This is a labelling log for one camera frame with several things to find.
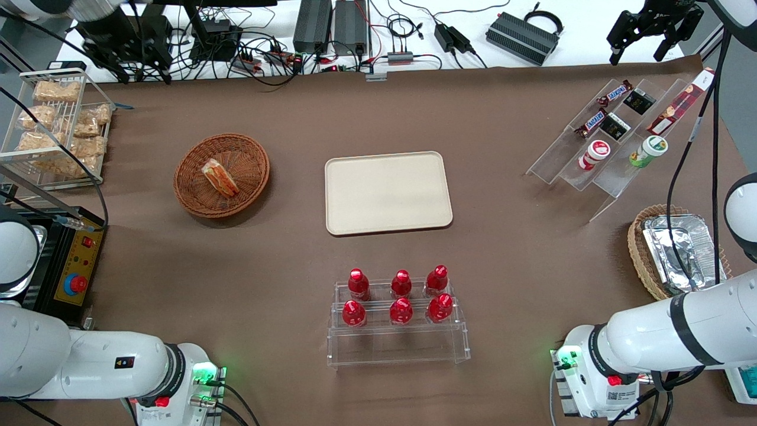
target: brown table surface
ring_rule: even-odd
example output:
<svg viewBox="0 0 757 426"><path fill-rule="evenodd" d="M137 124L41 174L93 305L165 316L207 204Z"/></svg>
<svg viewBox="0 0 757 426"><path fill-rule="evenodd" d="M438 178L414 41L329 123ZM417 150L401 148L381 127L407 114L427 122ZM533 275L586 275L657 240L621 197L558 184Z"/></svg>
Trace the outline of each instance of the brown table surface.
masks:
<svg viewBox="0 0 757 426"><path fill-rule="evenodd" d="M524 172L610 78L667 87L701 67L698 58L683 58L417 71L384 83L334 73L298 77L274 92L253 80L106 86L113 100L136 109L116 113L103 171L111 228L93 281L98 329L199 344L229 367L229 383L263 426L547 425L548 350L579 324L653 301L631 263L626 230L640 210L665 202L698 106L670 136L670 152L591 224L600 191L549 187ZM710 118L674 195L674 204L706 218L711 131ZM195 220L174 198L174 169L194 144L225 132L265 147L273 167L268 189L240 217ZM326 161L425 150L444 157L455 217L447 229L340 238L326 231ZM722 133L721 194L745 173ZM92 188L66 200L100 211ZM721 235L734 273L749 270L722 222ZM472 359L326 366L335 280L354 267L378 279L399 268L425 274L437 264L455 282ZM670 424L757 420L757 407L727 399L721 376L707 372L676 389ZM118 401L33 405L64 426L130 422ZM635 424L646 424L648 413ZM556 414L560 425L606 424L563 418L559 402ZM0 404L0 418L42 424L10 404Z"/></svg>

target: packaged bread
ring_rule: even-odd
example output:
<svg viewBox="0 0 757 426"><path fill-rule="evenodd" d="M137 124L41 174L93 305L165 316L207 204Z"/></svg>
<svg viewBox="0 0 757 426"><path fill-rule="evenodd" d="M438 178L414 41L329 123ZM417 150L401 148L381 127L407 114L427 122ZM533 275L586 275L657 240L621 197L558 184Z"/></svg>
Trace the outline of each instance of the packaged bread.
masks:
<svg viewBox="0 0 757 426"><path fill-rule="evenodd" d="M41 102L76 102L82 84L78 81L39 81L34 88L34 99Z"/></svg>
<svg viewBox="0 0 757 426"><path fill-rule="evenodd" d="M58 114L58 110L54 107L51 107L50 105L36 105L33 107L29 107L29 111L34 115L34 117L37 117L37 120L39 120L39 123L42 124L42 126L47 127L48 130L52 129L53 121L55 120L55 116ZM26 113L26 111L22 111L21 114L18 115L18 127L25 130L34 130L37 123L32 120L32 118Z"/></svg>
<svg viewBox="0 0 757 426"><path fill-rule="evenodd" d="M99 157L105 154L105 138L95 136L89 138L74 137L71 141L71 153L77 158Z"/></svg>
<svg viewBox="0 0 757 426"><path fill-rule="evenodd" d="M89 169L90 172L95 173L97 168L98 157L84 157L79 158L79 161ZM73 177L80 179L86 177L86 172L71 158L56 158L53 160L35 160L30 163L41 171L48 171L53 174L60 174L65 177Z"/></svg>
<svg viewBox="0 0 757 426"><path fill-rule="evenodd" d="M54 129L67 135L71 130L71 119L69 117L58 117L55 119ZM90 117L86 122L82 122L81 117L79 117L79 122L73 127L73 135L75 137L100 136L100 125L93 117Z"/></svg>
<svg viewBox="0 0 757 426"><path fill-rule="evenodd" d="M62 133L55 133L55 138L61 141L65 140ZM74 154L91 172L94 173L97 166L98 155L90 155L93 152L104 152L105 139L103 137L91 139L74 139L71 144L71 154ZM27 149L52 148L57 146L54 140L44 133L25 132L21 135L17 151L26 151ZM49 152L38 154L36 157L44 158L45 156L60 155L58 152ZM41 171L48 171L55 174L61 174L66 177L80 178L86 176L82 168L70 157L60 156L49 160L33 160L30 164Z"/></svg>
<svg viewBox="0 0 757 426"><path fill-rule="evenodd" d="M83 108L79 113L80 123L91 123L94 121L98 126L103 126L111 122L111 105L102 104L97 108Z"/></svg>
<svg viewBox="0 0 757 426"><path fill-rule="evenodd" d="M229 172L215 158L207 160L205 165L202 166L202 174L210 181L213 188L225 197L231 198L239 194L239 188Z"/></svg>

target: red emergency stop button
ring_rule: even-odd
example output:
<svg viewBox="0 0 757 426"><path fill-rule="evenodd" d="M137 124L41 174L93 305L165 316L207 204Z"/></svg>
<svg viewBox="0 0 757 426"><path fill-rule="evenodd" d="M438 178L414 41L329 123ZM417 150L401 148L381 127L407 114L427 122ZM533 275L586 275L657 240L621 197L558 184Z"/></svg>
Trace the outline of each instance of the red emergency stop button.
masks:
<svg viewBox="0 0 757 426"><path fill-rule="evenodd" d="M75 276L73 279L71 279L71 291L74 293L81 293L84 290L87 290L87 279L86 277L82 277L81 275Z"/></svg>

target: red wire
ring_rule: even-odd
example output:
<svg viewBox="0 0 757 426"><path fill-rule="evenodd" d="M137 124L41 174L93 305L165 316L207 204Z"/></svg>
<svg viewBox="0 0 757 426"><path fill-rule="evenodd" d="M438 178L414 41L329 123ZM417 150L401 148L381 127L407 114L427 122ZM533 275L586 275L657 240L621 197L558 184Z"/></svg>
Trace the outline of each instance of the red wire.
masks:
<svg viewBox="0 0 757 426"><path fill-rule="evenodd" d="M366 62L368 62L370 64L375 59L377 59L379 56L381 56L381 50L384 48L384 46L381 43L381 37L379 36L379 33L376 31L376 28L374 28L373 25L371 25L371 21L368 20L368 17L366 16L366 13L363 12L363 8L360 7L360 3L355 2L355 5L357 6L357 10L360 11L360 14L363 15L363 19L366 20L366 23L371 28L371 30L373 30L373 33L376 35L376 38L378 39L378 46L379 46L378 47L378 54L376 56L374 56L373 58L366 59Z"/></svg>

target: wire rack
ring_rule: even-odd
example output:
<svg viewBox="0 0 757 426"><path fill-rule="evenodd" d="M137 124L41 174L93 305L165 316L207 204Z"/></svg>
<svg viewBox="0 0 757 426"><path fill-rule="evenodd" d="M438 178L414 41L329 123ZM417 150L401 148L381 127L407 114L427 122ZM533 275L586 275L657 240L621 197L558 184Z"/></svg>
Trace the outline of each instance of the wire rack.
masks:
<svg viewBox="0 0 757 426"><path fill-rule="evenodd" d="M60 70L43 70L32 71L28 73L19 74L22 85L19 92L19 100L25 105L47 105L56 110L56 119L50 130L53 134L62 133L64 138L59 141L61 145L65 146L70 152L73 144L73 135L76 127L76 123L79 122L79 115L82 110L88 108L97 108L100 105L109 105L111 114L116 109L116 105L111 99L105 95L100 86L97 85L89 76L79 68L65 68ZM79 94L75 102L64 101L36 101L33 99L34 89L41 81L51 81L56 83L72 83L78 82ZM100 102L83 103L84 93L87 85L92 85L99 94L102 96ZM38 167L39 161L54 161L57 159L65 159L69 155L61 149L59 146L53 146L50 148L40 149L26 149L17 150L22 135L29 131L25 129L19 129L16 126L19 116L23 112L21 107L16 106L11 117L11 124L8 126L8 131L5 134L5 138L2 143L2 150L0 150L0 166L10 168L24 179L34 183L44 190L59 190L64 188L73 188L77 186L92 185L92 181L87 176L71 177L63 174L56 174L54 172L46 171L43 168ZM39 128L40 124L34 130L36 132L42 132ZM107 135L111 129L111 121L100 126L100 136L104 138L104 150L107 151ZM102 163L103 155L99 155L96 158L96 163L92 165L90 171L95 176L98 183L102 182Z"/></svg>

